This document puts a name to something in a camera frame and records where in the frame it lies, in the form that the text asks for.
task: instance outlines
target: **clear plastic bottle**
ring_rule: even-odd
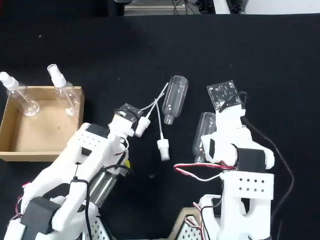
[[[47,67],[51,80],[55,86],[55,97],[59,101],[65,113],[71,117],[79,114],[80,98],[74,86],[66,81],[56,64]]]
[[[171,125],[182,110],[188,89],[188,80],[183,76],[175,75],[170,79],[168,90],[162,106],[164,123]]]
[[[14,77],[6,72],[0,72],[0,81],[6,87],[7,96],[14,103],[17,109],[24,115],[31,117],[39,112],[39,104],[28,92],[28,87],[18,82]]]
[[[212,134],[216,130],[216,115],[212,112],[201,113],[192,146],[192,152],[195,155],[195,163],[204,163],[206,161],[201,137]]]

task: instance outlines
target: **yellow label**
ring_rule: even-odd
[[[130,167],[131,167],[131,164],[130,164],[129,159],[124,160],[123,165],[125,165],[125,166],[128,167],[128,168],[130,168]]]

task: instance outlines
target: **circuit board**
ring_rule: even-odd
[[[117,111],[117,114],[122,116],[123,118],[131,121],[132,123],[139,120],[144,112],[140,109],[125,103],[122,107],[120,107]]]
[[[206,89],[208,90],[210,99],[216,111],[221,109],[226,101],[229,101],[228,107],[242,103],[238,96],[230,99],[237,93],[234,81],[232,80],[207,86]]]

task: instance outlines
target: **metal cylinder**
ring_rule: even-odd
[[[90,185],[90,202],[101,208],[118,180],[118,175],[102,172]]]

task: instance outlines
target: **cardboard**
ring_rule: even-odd
[[[30,86],[40,105],[35,116],[25,116],[8,99],[0,126],[0,158],[7,162],[53,162],[83,123],[85,96],[80,86],[78,116],[68,116],[53,86]]]

